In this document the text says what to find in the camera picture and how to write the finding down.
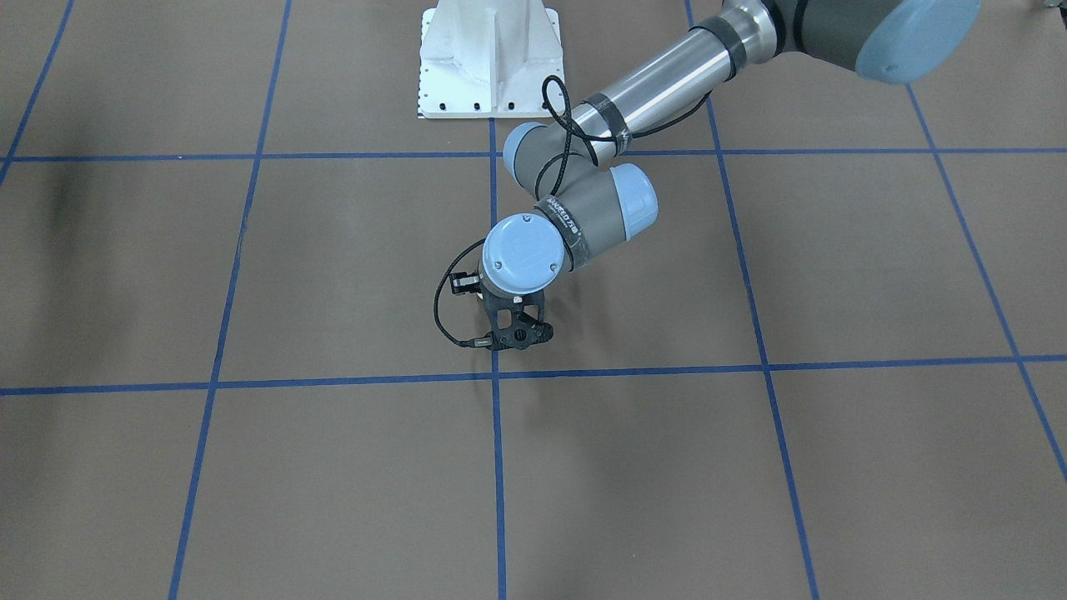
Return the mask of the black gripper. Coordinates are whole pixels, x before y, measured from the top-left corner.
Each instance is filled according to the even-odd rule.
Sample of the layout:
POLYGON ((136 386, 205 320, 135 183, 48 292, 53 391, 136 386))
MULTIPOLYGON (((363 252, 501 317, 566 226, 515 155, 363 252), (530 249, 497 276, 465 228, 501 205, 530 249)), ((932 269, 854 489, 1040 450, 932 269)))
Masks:
POLYGON ((505 293, 487 273, 453 272, 449 274, 449 290, 453 295, 481 295, 490 331, 511 330, 512 337, 552 337, 553 327, 546 322, 545 293, 505 293))

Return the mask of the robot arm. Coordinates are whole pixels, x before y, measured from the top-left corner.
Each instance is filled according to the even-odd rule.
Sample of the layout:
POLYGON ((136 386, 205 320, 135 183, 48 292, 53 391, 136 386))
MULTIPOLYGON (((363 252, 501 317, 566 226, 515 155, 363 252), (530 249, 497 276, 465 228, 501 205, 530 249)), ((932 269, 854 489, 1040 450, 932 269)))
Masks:
POLYGON ((503 160, 534 209, 500 220, 475 270, 446 269, 439 288, 477 296, 490 330, 458 347, 525 349, 554 334, 544 293, 556 278, 650 228, 657 194, 633 164, 610 165, 633 141, 697 113, 714 88, 782 53, 817 58, 893 85, 934 72, 964 42, 980 1, 724 1, 659 56, 571 102, 560 76, 540 79, 552 122, 526 122, 503 160))

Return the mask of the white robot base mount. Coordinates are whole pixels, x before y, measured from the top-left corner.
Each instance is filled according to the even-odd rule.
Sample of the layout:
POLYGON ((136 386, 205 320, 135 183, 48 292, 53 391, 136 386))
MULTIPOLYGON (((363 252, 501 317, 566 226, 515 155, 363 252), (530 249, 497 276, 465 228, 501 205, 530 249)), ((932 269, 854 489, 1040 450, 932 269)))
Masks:
POLYGON ((417 119, 547 119, 564 78, 560 16, 541 1, 437 1, 423 12, 417 119))

